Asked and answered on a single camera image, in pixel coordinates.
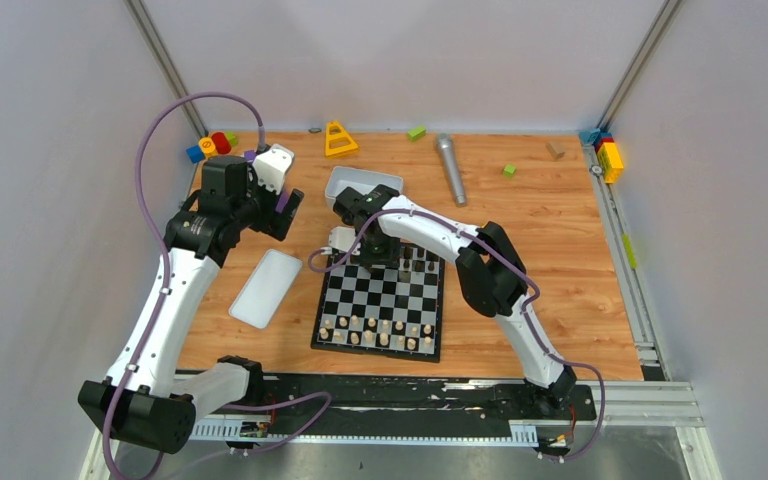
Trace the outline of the black white chessboard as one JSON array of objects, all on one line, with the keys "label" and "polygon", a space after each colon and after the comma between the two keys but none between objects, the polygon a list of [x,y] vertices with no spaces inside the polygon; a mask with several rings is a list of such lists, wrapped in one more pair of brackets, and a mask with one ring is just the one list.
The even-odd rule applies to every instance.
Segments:
[{"label": "black white chessboard", "polygon": [[394,267],[349,260],[324,274],[310,346],[438,363],[445,262],[403,243]]}]

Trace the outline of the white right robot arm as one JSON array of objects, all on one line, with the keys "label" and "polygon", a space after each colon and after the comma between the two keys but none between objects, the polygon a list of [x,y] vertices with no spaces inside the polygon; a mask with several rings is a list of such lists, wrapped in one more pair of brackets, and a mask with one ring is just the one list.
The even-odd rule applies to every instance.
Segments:
[{"label": "white right robot arm", "polygon": [[552,418],[569,407],[577,376],[539,322],[539,288],[499,224],[457,222],[385,185],[366,194],[346,187],[330,207],[355,232],[349,252],[368,264],[395,262],[403,241],[452,264],[468,306],[493,319],[514,349],[535,411]]}]

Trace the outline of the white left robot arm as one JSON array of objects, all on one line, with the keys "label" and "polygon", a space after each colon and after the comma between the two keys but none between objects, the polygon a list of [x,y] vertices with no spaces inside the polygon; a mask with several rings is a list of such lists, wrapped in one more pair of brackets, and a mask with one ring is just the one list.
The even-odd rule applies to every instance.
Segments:
[{"label": "white left robot arm", "polygon": [[239,356],[174,384],[178,358],[195,313],[241,233],[286,238],[303,192],[281,197],[294,163],[273,145],[253,161],[208,159],[202,183],[167,222],[159,269],[134,331],[102,381],[87,380],[77,401],[99,430],[116,440],[166,454],[182,449],[195,423],[231,403],[243,413],[266,400],[262,367]]}]

